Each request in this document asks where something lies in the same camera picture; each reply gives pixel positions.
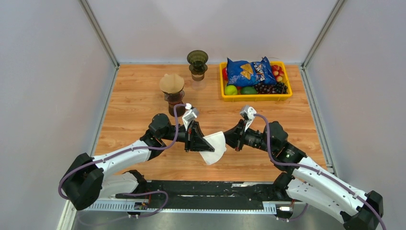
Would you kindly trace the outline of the white paper sheet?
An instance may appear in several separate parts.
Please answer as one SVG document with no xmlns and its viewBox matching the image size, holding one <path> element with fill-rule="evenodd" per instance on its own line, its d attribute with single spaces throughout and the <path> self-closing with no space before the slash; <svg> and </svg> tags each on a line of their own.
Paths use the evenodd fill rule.
<svg viewBox="0 0 406 230">
<path fill-rule="evenodd" d="M 226 151 L 226 139 L 222 131 L 210 134 L 203 137 L 209 144 L 212 145 L 214 151 L 200 151 L 199 154 L 207 165 L 212 165 L 218 162 Z"/>
</svg>

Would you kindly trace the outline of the brown paper coffee filter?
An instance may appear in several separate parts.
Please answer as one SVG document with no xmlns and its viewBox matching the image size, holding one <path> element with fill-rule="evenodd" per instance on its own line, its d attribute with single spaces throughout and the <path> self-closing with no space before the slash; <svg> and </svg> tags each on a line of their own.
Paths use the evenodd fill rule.
<svg viewBox="0 0 406 230">
<path fill-rule="evenodd" d="M 165 74 L 159 81 L 159 88 L 164 93 L 175 94 L 183 90 L 184 78 L 178 74 Z"/>
</svg>

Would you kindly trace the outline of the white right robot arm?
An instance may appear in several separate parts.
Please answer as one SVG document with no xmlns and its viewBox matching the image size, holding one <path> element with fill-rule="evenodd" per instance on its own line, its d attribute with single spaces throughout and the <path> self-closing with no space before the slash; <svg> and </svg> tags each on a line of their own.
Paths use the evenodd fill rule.
<svg viewBox="0 0 406 230">
<path fill-rule="evenodd" d="M 288 197 L 303 201 L 334 217 L 347 230 L 374 230 L 383 217 L 383 197 L 376 191 L 365 192 L 319 166 L 288 141 L 279 122 L 265 126 L 263 132 L 246 128 L 246 121 L 225 132 L 227 145 L 236 151 L 243 146 L 268 151 L 271 162 L 281 171 L 274 181 L 273 193 L 279 200 Z"/>
</svg>

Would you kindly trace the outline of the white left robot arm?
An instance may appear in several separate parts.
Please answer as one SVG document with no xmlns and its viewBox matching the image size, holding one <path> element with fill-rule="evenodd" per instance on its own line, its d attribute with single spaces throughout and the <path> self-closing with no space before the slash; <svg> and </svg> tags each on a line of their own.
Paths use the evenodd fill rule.
<svg viewBox="0 0 406 230">
<path fill-rule="evenodd" d="M 59 182 L 60 196 L 69 200 L 76 210 L 88 208 L 100 197 L 104 179 L 131 165 L 158 157 L 171 147 L 164 143 L 165 139 L 171 144 L 184 143 L 186 151 L 215 152 L 197 121 L 172 125 L 166 114 L 157 114 L 145 134 L 133 144 L 96 157 L 87 153 L 78 155 Z"/>
</svg>

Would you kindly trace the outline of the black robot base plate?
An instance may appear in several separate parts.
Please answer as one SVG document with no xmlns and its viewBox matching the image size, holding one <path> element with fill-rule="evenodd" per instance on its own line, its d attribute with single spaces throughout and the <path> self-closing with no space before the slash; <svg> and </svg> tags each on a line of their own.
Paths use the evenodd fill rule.
<svg viewBox="0 0 406 230">
<path fill-rule="evenodd" d="M 263 210 L 265 204 L 292 208 L 295 201 L 272 182 L 146 181 L 132 196 L 123 192 L 115 198 L 138 198 L 149 208 L 164 204 L 167 209 Z"/>
</svg>

